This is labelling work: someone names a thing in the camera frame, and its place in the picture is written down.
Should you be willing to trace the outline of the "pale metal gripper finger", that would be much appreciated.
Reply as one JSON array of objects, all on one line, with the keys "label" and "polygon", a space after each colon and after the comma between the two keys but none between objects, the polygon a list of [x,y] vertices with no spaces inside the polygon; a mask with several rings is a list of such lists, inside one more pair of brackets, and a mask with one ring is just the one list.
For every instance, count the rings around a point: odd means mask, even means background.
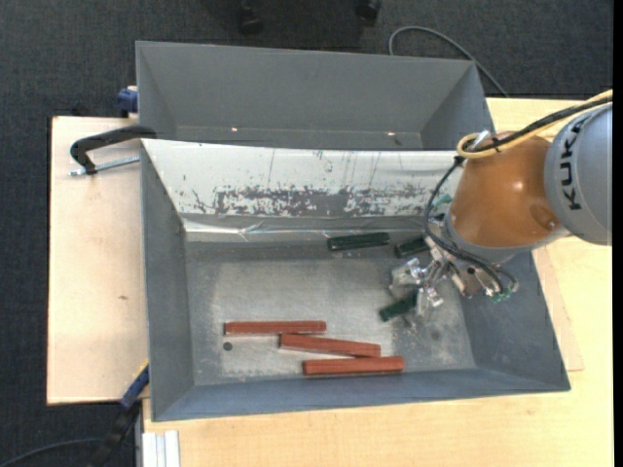
[{"label": "pale metal gripper finger", "polygon": [[433,309],[444,303],[434,283],[424,283],[418,290],[415,314],[425,318]]},{"label": "pale metal gripper finger", "polygon": [[391,290],[404,289],[411,286],[422,286],[428,277],[428,267],[423,267],[418,258],[408,260],[405,264],[391,271]]}]

